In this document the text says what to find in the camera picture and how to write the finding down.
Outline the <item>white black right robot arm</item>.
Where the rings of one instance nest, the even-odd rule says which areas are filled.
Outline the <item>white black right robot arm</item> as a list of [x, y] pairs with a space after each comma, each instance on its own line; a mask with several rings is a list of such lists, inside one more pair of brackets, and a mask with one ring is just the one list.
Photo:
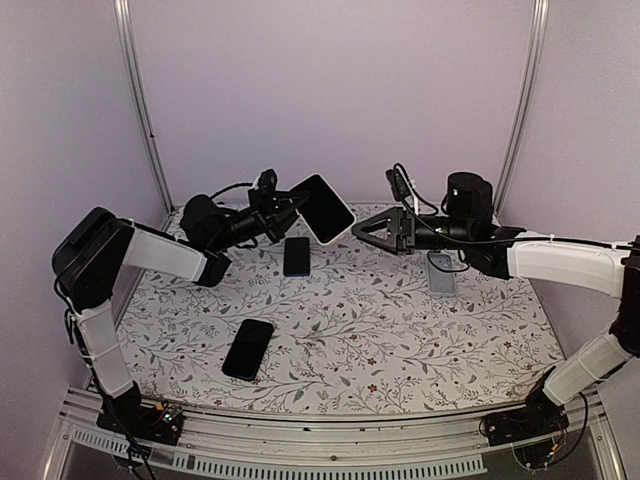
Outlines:
[[407, 204], [413, 190], [403, 168], [386, 173], [398, 206], [355, 224], [353, 235], [392, 254], [457, 250], [469, 267], [500, 279], [536, 279], [583, 287], [619, 300], [608, 329], [547, 371], [517, 415], [517, 427], [537, 436], [556, 409], [639, 354], [639, 243], [604, 243], [542, 235], [493, 222], [492, 185], [470, 172], [447, 179], [432, 215]]

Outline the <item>right arm base with board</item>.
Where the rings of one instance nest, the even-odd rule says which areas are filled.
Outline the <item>right arm base with board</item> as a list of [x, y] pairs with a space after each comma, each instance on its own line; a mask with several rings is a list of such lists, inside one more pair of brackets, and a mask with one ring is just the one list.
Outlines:
[[504, 445], [557, 433], [556, 440], [516, 449], [516, 460], [530, 470], [539, 470], [558, 463], [559, 451], [566, 440], [569, 420], [562, 406], [546, 400], [527, 401], [524, 406], [482, 417], [479, 433], [490, 446]]

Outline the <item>left arm base with board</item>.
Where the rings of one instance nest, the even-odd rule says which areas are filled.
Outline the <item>left arm base with board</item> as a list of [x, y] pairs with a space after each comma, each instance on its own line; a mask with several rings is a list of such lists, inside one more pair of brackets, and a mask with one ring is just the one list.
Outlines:
[[96, 424], [101, 429], [128, 433], [136, 439], [176, 446], [182, 433], [184, 416], [178, 405], [166, 401], [145, 406], [136, 400], [118, 398], [103, 403]]

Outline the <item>light blue phone case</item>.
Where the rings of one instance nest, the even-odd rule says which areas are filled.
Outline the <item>light blue phone case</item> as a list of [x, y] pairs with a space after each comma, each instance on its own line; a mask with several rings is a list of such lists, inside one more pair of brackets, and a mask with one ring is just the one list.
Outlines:
[[427, 252], [429, 291], [433, 295], [454, 296], [456, 283], [451, 257], [446, 253]]

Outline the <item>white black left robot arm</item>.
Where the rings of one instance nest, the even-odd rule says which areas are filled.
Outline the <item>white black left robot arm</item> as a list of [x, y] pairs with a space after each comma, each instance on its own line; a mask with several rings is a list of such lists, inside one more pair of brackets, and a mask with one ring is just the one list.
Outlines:
[[144, 406], [125, 396], [136, 386], [113, 319], [113, 288], [121, 268], [131, 266], [213, 287], [230, 266], [228, 249], [261, 235], [279, 242], [308, 198], [306, 192], [265, 193], [253, 188], [248, 207], [233, 210], [200, 194], [183, 209], [182, 239], [96, 207], [57, 247], [52, 258], [54, 290], [66, 305], [68, 334], [84, 348], [83, 357], [101, 391], [115, 399], [108, 412], [126, 433], [141, 433], [149, 415]]

